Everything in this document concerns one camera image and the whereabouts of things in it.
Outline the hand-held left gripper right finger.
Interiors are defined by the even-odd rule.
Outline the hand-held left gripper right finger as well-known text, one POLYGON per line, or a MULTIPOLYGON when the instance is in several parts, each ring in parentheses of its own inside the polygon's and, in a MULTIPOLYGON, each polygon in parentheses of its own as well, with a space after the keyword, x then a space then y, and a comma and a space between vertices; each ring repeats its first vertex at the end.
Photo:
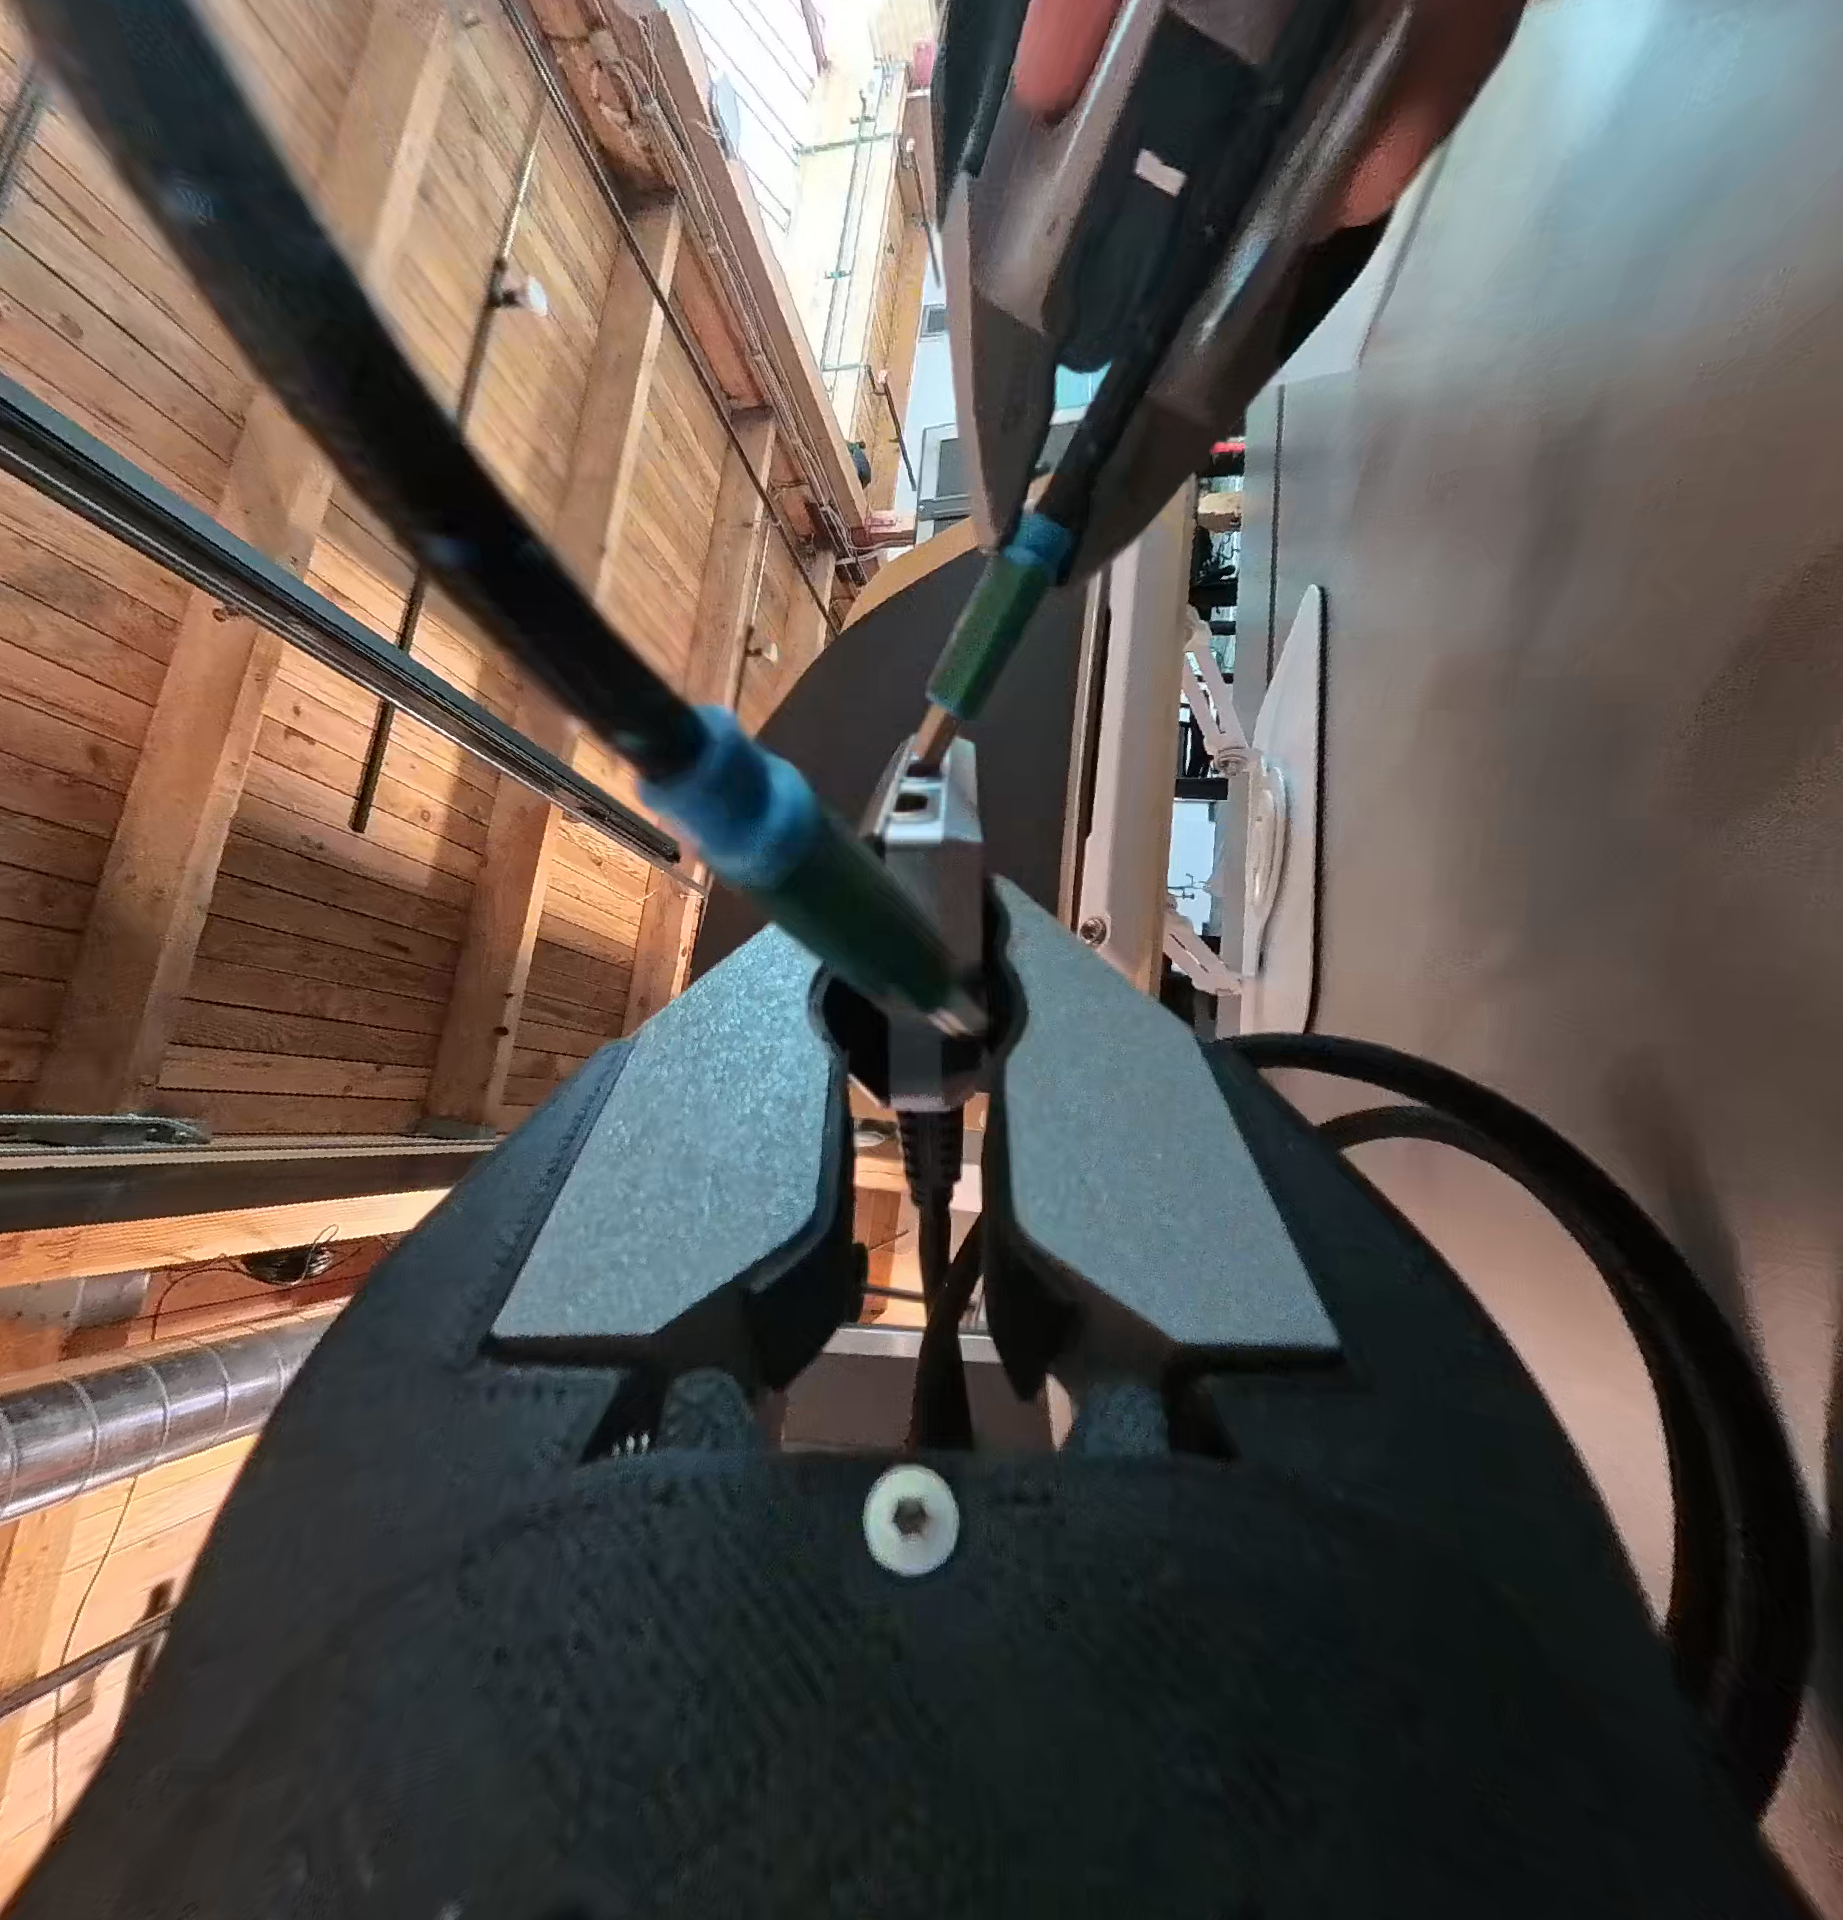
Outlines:
POLYGON ((1010 1387, 1340 1367, 1340 1332, 1192 1028, 1015 882, 990 887, 999 994, 984 1298, 1010 1387))

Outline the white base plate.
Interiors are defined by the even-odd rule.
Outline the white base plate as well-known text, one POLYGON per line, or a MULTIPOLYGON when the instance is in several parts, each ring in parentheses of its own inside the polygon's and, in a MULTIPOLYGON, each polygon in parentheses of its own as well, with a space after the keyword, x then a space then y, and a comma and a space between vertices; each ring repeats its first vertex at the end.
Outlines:
POLYGON ((1221 1037, 1308 1033, 1320 987, 1326 599, 1298 601, 1219 836, 1221 1037))

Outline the silver ventilation duct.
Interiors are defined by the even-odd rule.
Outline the silver ventilation duct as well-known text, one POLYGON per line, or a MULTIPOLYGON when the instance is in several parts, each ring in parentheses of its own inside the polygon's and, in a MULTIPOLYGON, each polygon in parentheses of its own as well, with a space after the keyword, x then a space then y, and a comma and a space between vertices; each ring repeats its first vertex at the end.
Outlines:
POLYGON ((256 1434, 334 1328, 313 1317, 0 1391, 0 1525, 256 1434))

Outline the person's right hand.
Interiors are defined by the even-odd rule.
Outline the person's right hand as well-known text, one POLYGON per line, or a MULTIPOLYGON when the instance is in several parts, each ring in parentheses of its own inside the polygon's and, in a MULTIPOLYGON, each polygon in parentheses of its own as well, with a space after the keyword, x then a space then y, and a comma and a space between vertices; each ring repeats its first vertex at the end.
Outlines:
MULTIPOLYGON (((1120 2, 1030 2, 1012 87, 1031 115, 1074 108, 1095 74, 1120 2)), ((1385 218, 1505 57, 1522 2, 1415 2, 1405 57, 1336 192, 1330 231, 1385 218)))

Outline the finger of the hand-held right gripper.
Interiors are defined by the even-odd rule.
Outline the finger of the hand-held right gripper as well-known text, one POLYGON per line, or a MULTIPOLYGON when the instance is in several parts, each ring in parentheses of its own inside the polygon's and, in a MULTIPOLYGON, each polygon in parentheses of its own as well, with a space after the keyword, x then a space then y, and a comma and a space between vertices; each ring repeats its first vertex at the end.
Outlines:
POLYGON ((1108 565, 1246 411, 1292 281, 1405 55, 1402 6, 1163 6, 1115 145, 1167 246, 1052 470, 1061 578, 1108 565))
POLYGON ((1187 6, 1121 6, 1074 108, 1010 93, 943 259, 965 488, 999 547, 1045 460, 1062 372, 1137 350, 1206 187, 1206 36, 1187 6))

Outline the black ceiling rail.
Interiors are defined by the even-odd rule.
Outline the black ceiling rail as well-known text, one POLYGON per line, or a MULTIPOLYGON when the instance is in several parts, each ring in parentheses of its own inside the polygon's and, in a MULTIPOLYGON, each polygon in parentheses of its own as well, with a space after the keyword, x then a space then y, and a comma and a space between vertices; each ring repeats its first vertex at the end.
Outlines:
POLYGON ((663 876, 681 845, 0 372, 0 473, 553 802, 663 876))

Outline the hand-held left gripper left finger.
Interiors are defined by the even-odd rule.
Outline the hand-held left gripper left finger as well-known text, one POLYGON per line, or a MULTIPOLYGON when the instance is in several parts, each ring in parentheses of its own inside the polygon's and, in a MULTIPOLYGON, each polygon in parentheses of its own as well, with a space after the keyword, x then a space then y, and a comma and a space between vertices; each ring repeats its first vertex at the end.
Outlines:
POLYGON ((629 1042, 493 1321, 498 1354, 785 1389, 823 1352, 865 1260, 819 987, 767 927, 629 1042))

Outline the black board wooden rim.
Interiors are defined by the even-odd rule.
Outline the black board wooden rim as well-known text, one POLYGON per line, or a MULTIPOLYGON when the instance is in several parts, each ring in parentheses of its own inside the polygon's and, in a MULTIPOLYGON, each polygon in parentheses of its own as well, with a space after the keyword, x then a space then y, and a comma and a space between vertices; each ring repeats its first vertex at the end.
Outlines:
MULTIPOLYGON (((755 721, 760 743, 790 759, 849 826, 918 727, 925 684, 982 566, 965 530, 925 541, 755 721)), ((1089 611, 1083 585, 1052 590, 970 728, 990 877, 1049 912, 1061 910, 1089 611)))

